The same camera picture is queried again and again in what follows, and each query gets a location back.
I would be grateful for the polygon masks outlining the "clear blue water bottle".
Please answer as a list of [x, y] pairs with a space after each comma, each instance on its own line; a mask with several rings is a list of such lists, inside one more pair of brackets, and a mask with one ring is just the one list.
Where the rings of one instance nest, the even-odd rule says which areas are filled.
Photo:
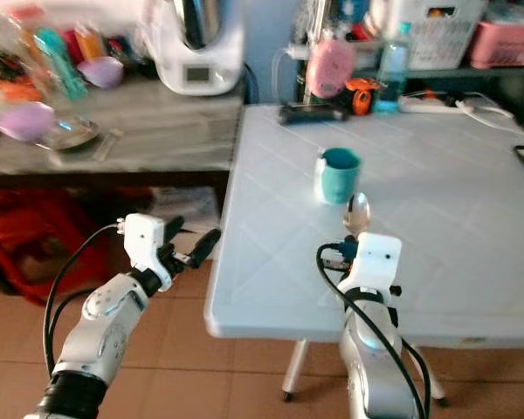
[[395, 35], [382, 42], [376, 91], [371, 112], [378, 115], [401, 112], [401, 98], [407, 83], [410, 56], [412, 56], [412, 24], [400, 23]]

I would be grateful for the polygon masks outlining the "red plastic stool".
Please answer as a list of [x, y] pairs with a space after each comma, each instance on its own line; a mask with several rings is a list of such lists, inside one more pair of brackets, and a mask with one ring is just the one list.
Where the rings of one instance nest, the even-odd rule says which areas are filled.
[[43, 305], [59, 267], [95, 229], [64, 189], [0, 189], [0, 277]]

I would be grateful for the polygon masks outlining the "pink plastic basket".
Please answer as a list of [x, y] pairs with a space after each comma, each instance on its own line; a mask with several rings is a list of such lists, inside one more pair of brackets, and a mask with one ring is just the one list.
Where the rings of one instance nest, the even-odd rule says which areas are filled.
[[478, 24], [468, 65], [480, 69], [524, 66], [524, 24]]

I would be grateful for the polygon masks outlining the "white plastic basket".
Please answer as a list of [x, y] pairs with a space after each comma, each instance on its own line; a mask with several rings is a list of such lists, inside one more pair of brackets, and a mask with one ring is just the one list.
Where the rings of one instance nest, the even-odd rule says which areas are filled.
[[410, 71], [460, 66], [489, 0], [370, 0], [369, 22], [378, 37], [394, 38], [410, 25]]

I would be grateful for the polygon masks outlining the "grey wooden counter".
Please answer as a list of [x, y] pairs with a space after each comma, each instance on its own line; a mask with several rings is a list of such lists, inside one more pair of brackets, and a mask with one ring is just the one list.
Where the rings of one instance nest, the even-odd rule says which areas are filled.
[[241, 86], [217, 96], [185, 96], [161, 81], [126, 81], [61, 108], [97, 123], [99, 139], [53, 152], [0, 134], [0, 175], [230, 170], [245, 110]]

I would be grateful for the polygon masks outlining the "teal mug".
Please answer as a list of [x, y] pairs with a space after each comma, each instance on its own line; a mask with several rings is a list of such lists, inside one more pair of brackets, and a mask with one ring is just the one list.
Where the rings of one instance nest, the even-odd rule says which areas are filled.
[[321, 203], [345, 204], [353, 198], [362, 158], [350, 148], [326, 148], [315, 159], [314, 196]]

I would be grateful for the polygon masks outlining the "white folding table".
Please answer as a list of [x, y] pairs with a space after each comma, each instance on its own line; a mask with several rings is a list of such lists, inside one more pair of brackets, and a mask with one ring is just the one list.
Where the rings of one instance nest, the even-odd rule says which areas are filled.
[[341, 303], [315, 268], [341, 240], [342, 206], [314, 194], [326, 148], [362, 160], [371, 231], [401, 240], [394, 299], [418, 346], [524, 347], [524, 135], [462, 114], [290, 125], [242, 112], [205, 307], [215, 338], [335, 340]]

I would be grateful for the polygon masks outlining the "white power strip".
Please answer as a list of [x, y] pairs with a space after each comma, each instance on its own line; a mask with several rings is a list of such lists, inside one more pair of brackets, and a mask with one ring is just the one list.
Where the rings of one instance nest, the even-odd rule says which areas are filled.
[[483, 97], [462, 97], [457, 100], [452, 97], [438, 99], [438, 97], [406, 96], [399, 100], [399, 108], [409, 114], [465, 114], [474, 111], [478, 106], [486, 106], [489, 100]]

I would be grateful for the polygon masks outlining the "white table leg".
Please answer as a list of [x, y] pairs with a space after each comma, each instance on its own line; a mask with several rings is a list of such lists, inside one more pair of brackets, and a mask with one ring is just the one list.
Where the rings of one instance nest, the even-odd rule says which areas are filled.
[[293, 402], [298, 392], [298, 384], [302, 374], [302, 368], [307, 360], [307, 350], [309, 350], [309, 340], [297, 340], [293, 346], [289, 363], [287, 363], [285, 378], [283, 378], [281, 391], [282, 402]]

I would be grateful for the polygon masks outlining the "metal dish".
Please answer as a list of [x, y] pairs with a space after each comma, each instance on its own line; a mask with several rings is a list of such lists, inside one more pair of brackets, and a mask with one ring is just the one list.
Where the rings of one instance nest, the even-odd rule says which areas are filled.
[[66, 151], [81, 148], [91, 140], [97, 140], [101, 129], [97, 123], [83, 117], [63, 117], [56, 120], [55, 127], [42, 137], [46, 150]]

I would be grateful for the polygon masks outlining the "black flat device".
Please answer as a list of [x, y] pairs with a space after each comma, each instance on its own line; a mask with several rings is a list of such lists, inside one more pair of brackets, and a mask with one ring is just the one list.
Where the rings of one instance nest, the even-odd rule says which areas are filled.
[[293, 103], [285, 101], [278, 111], [277, 120], [282, 127], [317, 122], [346, 122], [350, 114], [345, 108], [331, 103]]

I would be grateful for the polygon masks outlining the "teal plastic bottle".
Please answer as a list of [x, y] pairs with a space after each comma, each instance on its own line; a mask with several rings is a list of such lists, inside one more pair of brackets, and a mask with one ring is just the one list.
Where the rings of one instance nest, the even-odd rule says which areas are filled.
[[85, 99], [87, 96], [86, 84], [79, 76], [74, 64], [71, 63], [61, 35], [52, 28], [41, 27], [35, 29], [33, 37], [38, 50], [46, 58], [65, 96], [70, 100]]

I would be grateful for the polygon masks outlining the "silver metal spoon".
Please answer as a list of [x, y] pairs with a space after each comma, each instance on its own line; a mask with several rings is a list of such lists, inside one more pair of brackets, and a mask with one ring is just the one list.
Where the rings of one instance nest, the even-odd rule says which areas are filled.
[[369, 231], [370, 221], [369, 199], [363, 192], [355, 193], [346, 204], [346, 211], [342, 216], [343, 227], [351, 236], [357, 238], [363, 232]]

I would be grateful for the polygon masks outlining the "pink oval plastic object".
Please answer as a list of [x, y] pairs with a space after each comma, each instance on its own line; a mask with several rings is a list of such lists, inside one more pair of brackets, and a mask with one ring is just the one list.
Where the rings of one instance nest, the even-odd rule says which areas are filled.
[[346, 89], [355, 69], [356, 49], [342, 38], [318, 41], [307, 61], [306, 89], [318, 99], [333, 99]]

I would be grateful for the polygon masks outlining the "white kitchen appliance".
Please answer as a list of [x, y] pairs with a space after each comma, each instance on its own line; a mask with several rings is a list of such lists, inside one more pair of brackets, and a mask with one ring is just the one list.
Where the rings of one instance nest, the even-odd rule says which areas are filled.
[[146, 0], [140, 33], [171, 92], [226, 94], [245, 71], [249, 0]]

